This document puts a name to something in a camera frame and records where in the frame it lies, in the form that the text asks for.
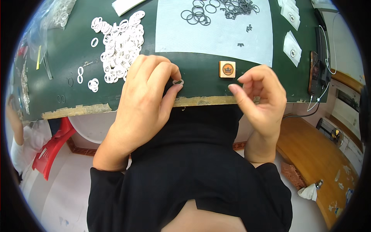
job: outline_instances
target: skin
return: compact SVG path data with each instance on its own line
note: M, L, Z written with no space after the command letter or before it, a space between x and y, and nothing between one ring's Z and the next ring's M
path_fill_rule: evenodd
M180 80L178 66L162 56L140 55L130 67L122 88L115 122L97 152L93 166L98 170L125 171L128 156L157 134L168 121L182 85L173 85L162 97L169 78ZM228 86L238 106L254 127L245 147L245 158L258 167L273 162L280 124L286 107L286 91L266 65L248 70L236 84ZM260 104L253 99L260 97ZM246 231L241 219L198 210L188 200L179 214L162 231Z
M23 125L22 125L21 120L18 117L17 112L13 109L12 99L13 99L13 95L11 95L6 102L5 114L14 132L14 140L19 146L22 146L24 143Z

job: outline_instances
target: yellow strip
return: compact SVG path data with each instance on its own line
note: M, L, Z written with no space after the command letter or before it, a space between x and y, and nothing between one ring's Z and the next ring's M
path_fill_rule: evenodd
M40 52L41 52L41 45L39 46L39 54L37 55L36 70L39 69L39 63L40 63Z

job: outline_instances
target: white shirt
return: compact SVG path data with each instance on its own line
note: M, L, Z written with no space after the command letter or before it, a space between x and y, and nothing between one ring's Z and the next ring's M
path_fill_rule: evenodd
M19 146L13 137L10 149L10 158L15 170L21 175L33 162L37 153L42 151L42 147L52 138L52 132L47 120L37 121L32 128L23 128L23 145Z

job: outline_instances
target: red plastic chair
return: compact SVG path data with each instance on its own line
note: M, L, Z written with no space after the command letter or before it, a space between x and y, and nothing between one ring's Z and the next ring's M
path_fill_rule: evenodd
M48 180L50 169L60 148L75 132L76 130L68 120L68 117L62 118L58 132L43 146L42 152L36 154L32 169L35 170L36 168Z

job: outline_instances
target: fingernail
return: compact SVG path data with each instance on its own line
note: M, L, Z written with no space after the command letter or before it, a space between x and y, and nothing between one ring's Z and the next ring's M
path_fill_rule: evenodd
M237 92L237 88L236 88L236 86L233 85L233 84L228 85L228 88L229 88L229 90L230 90L233 94L235 94L235 93Z

